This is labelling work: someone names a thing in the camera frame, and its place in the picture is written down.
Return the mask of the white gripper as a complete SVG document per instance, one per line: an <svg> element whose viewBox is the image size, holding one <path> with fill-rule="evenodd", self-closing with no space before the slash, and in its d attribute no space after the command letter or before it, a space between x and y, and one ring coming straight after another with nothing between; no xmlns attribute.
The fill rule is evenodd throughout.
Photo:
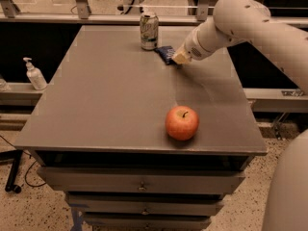
<svg viewBox="0 0 308 231"><path fill-rule="evenodd" d="M201 61L212 55L204 49L198 39L198 31L193 29L184 40L184 47L178 48L172 56L177 64L188 64L192 59Z"/></svg>

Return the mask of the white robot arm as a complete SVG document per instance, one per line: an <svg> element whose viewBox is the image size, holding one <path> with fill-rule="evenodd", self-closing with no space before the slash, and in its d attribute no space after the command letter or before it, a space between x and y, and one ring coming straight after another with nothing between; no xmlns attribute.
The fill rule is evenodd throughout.
<svg viewBox="0 0 308 231"><path fill-rule="evenodd" d="M172 59L187 64L247 41L308 92L308 33L270 17L254 0L218 0L213 17L186 37ZM308 231L308 130L280 155L269 187L262 231Z"/></svg>

